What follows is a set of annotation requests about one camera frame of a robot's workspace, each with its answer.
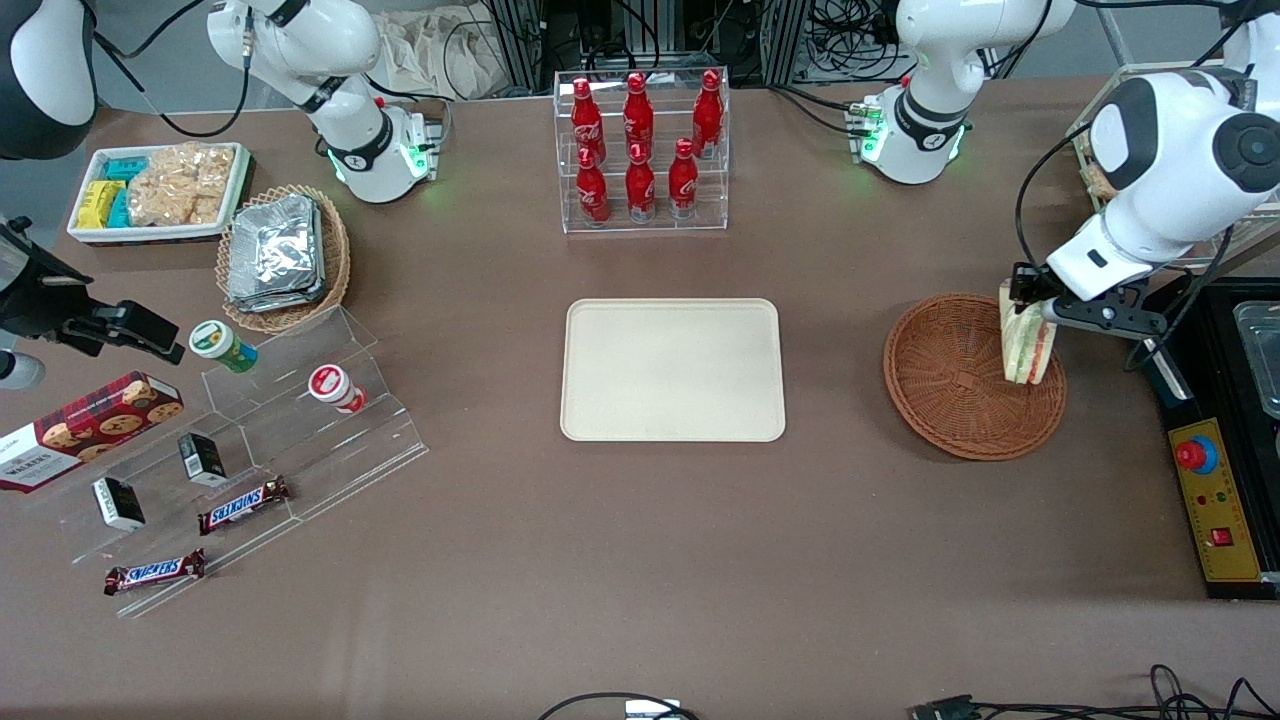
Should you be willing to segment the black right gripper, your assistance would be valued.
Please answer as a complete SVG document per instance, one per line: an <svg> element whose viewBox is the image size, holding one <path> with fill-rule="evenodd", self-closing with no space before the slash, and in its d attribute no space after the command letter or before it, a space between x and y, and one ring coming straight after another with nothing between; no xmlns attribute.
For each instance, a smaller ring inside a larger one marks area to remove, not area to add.
<svg viewBox="0 0 1280 720"><path fill-rule="evenodd" d="M32 242L28 217L3 218L1 327L28 340L61 341L97 357L104 345L131 347L180 364L180 328L136 301L97 309L86 275Z"/></svg>

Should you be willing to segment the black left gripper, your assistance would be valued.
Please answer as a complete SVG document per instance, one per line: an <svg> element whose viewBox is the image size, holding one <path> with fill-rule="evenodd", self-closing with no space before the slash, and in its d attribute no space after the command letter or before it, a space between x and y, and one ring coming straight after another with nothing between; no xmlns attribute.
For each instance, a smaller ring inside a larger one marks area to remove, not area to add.
<svg viewBox="0 0 1280 720"><path fill-rule="evenodd" d="M1015 263L1009 278L1009 299L1012 304L1037 304L1065 293L1065 284L1048 265L1030 268L1029 263Z"/></svg>

